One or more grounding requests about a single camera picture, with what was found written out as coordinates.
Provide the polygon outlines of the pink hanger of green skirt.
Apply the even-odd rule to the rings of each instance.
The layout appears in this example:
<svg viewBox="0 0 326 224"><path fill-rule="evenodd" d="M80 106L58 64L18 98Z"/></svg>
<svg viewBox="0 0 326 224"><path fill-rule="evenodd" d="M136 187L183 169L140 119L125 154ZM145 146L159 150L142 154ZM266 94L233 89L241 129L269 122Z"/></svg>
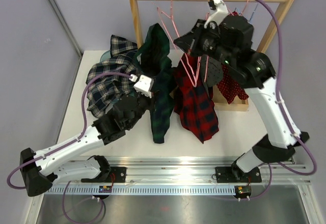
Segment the pink hanger of green skirt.
<svg viewBox="0 0 326 224"><path fill-rule="evenodd" d="M176 50L177 46L174 44L173 38L172 38L170 32L168 31L168 29L167 29L167 27L166 27L166 25L164 23L163 17L162 17L164 15L166 18L168 18L171 21L176 36L180 37L178 28L177 28L177 26L175 24L175 21L174 21L173 0L170 0L170 12L169 12L169 14L164 12L160 7L156 7L156 9L157 9L159 19L160 19L160 21L161 21L161 23L163 25L163 28L164 28L168 38L170 39L171 43L173 44L174 49ZM197 86L198 76L195 74L193 68L191 67L188 56L185 55L185 61L183 61L183 59L180 58L180 62L182 63L182 65L184 67L184 70L185 70L185 72L186 72L192 86L196 87Z"/></svg>

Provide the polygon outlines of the navy white plaid skirt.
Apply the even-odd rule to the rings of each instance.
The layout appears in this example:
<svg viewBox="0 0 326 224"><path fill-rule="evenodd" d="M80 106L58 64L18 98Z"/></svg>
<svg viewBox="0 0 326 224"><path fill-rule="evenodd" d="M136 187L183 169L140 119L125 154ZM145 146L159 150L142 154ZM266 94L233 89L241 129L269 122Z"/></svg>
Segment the navy white plaid skirt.
<svg viewBox="0 0 326 224"><path fill-rule="evenodd" d="M115 73L114 75L100 77L89 86L87 110L94 117L100 118L110 104L117 102L123 95L132 93L133 83L128 77L121 76L121 74L139 75L140 72L133 63L137 50L136 43L120 36L111 35L109 48L111 58L94 64L86 79L86 83L89 83L100 74Z"/></svg>

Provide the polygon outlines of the green plaid skirt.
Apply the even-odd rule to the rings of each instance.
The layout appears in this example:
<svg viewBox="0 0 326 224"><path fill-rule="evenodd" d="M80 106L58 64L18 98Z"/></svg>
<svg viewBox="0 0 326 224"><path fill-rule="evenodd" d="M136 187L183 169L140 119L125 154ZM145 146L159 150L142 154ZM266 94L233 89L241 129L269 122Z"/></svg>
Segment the green plaid skirt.
<svg viewBox="0 0 326 224"><path fill-rule="evenodd" d="M133 62L141 74L153 78L153 102L150 107L150 120L153 141L165 142L170 128L170 117L174 110L174 100L170 93L176 88L174 68L168 57L170 43L165 31L156 23L149 27L145 43L136 52Z"/></svg>

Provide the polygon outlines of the pink hanger pair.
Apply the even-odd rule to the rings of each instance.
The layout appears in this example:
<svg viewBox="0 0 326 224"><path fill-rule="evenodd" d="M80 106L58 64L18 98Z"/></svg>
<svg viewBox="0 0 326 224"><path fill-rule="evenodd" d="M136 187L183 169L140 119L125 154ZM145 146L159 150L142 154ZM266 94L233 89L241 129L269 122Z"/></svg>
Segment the pink hanger pair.
<svg viewBox="0 0 326 224"><path fill-rule="evenodd" d="M205 14L205 20L208 19L208 17L210 16L210 13L207 12ZM208 72L208 61L209 61L209 57L206 56L206 57L199 57L198 58L198 71L197 71L197 79L202 78L202 72L204 72L204 82L206 82L207 80L207 72Z"/></svg>

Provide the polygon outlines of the red plaid skirt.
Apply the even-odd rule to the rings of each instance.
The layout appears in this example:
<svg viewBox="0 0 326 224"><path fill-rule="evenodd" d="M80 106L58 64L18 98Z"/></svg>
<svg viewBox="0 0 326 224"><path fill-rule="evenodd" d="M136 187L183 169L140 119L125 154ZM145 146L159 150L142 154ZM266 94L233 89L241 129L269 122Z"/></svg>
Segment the red plaid skirt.
<svg viewBox="0 0 326 224"><path fill-rule="evenodd" d="M205 89L201 79L194 87L189 79L187 73L191 73L190 68L195 69L196 66L195 57L183 55L174 71L177 84L174 112L179 115L182 127L203 143L219 131L219 122L214 110L212 88Z"/></svg>

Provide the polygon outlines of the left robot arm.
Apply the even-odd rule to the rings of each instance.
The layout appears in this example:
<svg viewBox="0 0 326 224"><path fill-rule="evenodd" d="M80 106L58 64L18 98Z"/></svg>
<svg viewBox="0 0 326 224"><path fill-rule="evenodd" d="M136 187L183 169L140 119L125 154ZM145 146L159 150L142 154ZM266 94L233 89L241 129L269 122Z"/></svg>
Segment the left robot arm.
<svg viewBox="0 0 326 224"><path fill-rule="evenodd" d="M111 166L104 156L95 155L85 161L73 161L90 150L106 146L126 135L153 105L153 94L124 95L102 117L76 137L47 149L20 153L20 170L26 192L35 197L55 184L80 180L100 183L111 179Z"/></svg>

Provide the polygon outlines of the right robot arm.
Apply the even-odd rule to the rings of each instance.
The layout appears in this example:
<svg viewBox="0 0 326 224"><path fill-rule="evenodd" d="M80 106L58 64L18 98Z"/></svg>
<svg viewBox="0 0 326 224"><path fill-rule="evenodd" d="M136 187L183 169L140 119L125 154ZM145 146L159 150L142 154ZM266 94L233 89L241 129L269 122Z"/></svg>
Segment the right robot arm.
<svg viewBox="0 0 326 224"><path fill-rule="evenodd" d="M174 44L193 57L203 55L225 65L230 76L253 101L267 134L251 150L231 165L231 175L243 181L252 169L264 163L287 161L295 154L299 140L309 139L307 132L285 120L286 108L280 108L276 93L277 77L267 55L251 48L254 27L242 16L227 16L220 24L207 27L198 19L192 30L174 40Z"/></svg>

